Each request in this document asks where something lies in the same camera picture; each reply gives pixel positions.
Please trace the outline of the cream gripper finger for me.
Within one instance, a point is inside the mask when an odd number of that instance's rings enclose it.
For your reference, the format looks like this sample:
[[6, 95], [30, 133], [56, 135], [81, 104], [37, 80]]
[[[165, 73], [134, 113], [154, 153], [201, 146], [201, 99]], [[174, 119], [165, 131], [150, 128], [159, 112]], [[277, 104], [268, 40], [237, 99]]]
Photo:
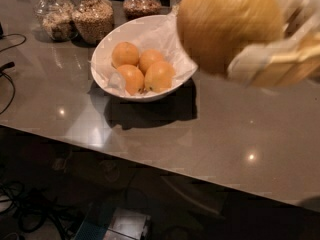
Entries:
[[252, 45], [237, 55], [228, 66], [228, 79], [246, 86], [283, 87], [294, 85], [320, 68], [320, 32], [269, 45]]
[[285, 19], [284, 33], [291, 37], [308, 21], [317, 26], [320, 15], [320, 0], [276, 0]]

